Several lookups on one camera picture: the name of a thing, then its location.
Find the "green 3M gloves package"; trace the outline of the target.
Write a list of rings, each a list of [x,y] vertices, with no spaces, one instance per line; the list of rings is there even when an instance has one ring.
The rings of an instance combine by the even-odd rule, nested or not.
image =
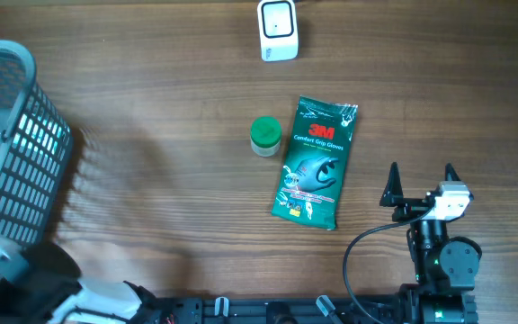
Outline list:
[[[301,96],[272,215],[325,230],[335,214],[348,165],[358,106]]]

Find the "green lid plastic jar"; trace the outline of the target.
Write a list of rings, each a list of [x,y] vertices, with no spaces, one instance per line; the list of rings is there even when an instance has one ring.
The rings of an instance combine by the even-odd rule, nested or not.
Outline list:
[[[260,157],[275,155],[281,146],[281,125],[272,116],[254,120],[250,129],[251,148]]]

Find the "dark mesh shopping basket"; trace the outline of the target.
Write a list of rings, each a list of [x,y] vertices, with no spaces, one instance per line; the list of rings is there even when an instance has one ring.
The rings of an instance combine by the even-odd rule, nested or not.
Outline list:
[[[23,246],[42,241],[72,148],[33,55],[0,40],[0,235]]]

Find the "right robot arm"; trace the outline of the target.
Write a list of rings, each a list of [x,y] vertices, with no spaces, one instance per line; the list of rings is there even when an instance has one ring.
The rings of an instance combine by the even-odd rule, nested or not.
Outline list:
[[[475,288],[482,249],[466,237],[451,238],[447,224],[462,218],[473,194],[452,165],[424,198],[404,196],[397,163],[392,163],[380,206],[394,209],[392,220],[408,225],[406,243],[415,266],[414,284],[397,293],[394,323],[478,324]]]

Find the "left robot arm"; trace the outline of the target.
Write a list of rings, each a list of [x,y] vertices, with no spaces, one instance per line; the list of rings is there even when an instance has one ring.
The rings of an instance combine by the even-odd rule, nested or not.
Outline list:
[[[54,243],[0,235],[0,323],[166,323],[171,304],[142,286],[84,278]]]

